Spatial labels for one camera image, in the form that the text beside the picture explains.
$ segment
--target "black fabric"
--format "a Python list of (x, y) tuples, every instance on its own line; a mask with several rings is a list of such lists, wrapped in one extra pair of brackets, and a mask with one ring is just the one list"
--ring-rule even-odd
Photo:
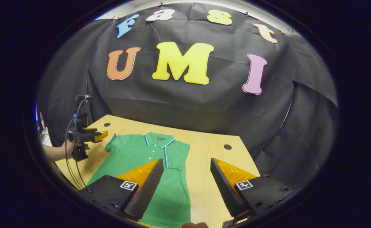
[[(176, 12), (167, 21), (146, 21), (161, 9)], [(209, 22), (211, 9), (229, 12), (232, 24)], [(134, 14), (139, 17), (132, 29), (117, 39), (116, 26)], [(273, 30), (278, 43), (263, 39), (254, 23)], [(186, 83), (182, 77), (175, 81), (172, 76), (167, 81), (152, 79), (159, 57), (156, 45), (167, 41), (175, 42), (182, 54), (195, 43), (214, 46), (207, 65), (209, 84)], [(124, 51), (117, 64), (117, 70), (122, 70), (125, 51), (131, 47), (141, 47), (132, 73), (112, 81), (106, 75), (108, 54)], [(249, 75), (247, 54), (267, 60), (260, 95), (242, 91)], [(287, 37), (265, 22), (209, 4), (168, 4), (117, 21), (96, 20), (68, 40), (45, 70), (38, 94), (38, 109), (54, 146), (63, 143), (76, 108), (74, 98), (83, 94), (93, 96), (93, 121), (112, 114), (168, 127), (238, 135), (260, 172), (274, 174), (294, 187), (309, 180), (323, 162), (336, 124), (333, 81), (322, 58), (303, 38)]]

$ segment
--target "screw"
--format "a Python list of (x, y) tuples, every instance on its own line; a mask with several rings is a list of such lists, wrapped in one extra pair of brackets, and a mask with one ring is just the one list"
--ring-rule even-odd
[(119, 207), (118, 204), (117, 204), (116, 202), (114, 202), (114, 201), (111, 202), (111, 205), (112, 205), (113, 207)]

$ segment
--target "green polo shirt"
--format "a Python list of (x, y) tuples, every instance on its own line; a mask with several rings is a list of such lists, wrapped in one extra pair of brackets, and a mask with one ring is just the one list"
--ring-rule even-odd
[(110, 155), (93, 174), (88, 185), (104, 175), (119, 176), (162, 158), (164, 172), (139, 222), (180, 228), (182, 224), (191, 221), (185, 165), (189, 148), (189, 144), (176, 141), (173, 136), (156, 133), (144, 136), (114, 135), (105, 147)]

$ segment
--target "letter m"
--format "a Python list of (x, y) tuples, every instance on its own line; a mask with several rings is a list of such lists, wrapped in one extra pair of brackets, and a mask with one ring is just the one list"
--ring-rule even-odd
[(152, 74), (153, 79), (169, 79), (168, 65), (174, 80), (178, 80), (187, 66), (189, 66), (187, 74), (184, 75), (184, 81), (203, 85), (209, 83), (207, 63), (210, 52), (213, 51), (212, 45), (195, 43), (184, 56), (181, 55), (177, 44), (174, 42), (159, 43), (157, 48), (160, 50), (160, 54), (156, 72)]

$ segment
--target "polo shirt collar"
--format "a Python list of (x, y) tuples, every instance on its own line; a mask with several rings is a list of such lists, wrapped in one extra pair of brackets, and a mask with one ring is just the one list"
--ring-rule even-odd
[(149, 133), (147, 133), (145, 135), (145, 141), (146, 141), (146, 144), (148, 146), (153, 145), (153, 144), (156, 144), (160, 148), (163, 149), (165, 146), (168, 146), (169, 144), (171, 144), (172, 142), (174, 142), (174, 137), (173, 136), (161, 135), (161, 134), (149, 132)]

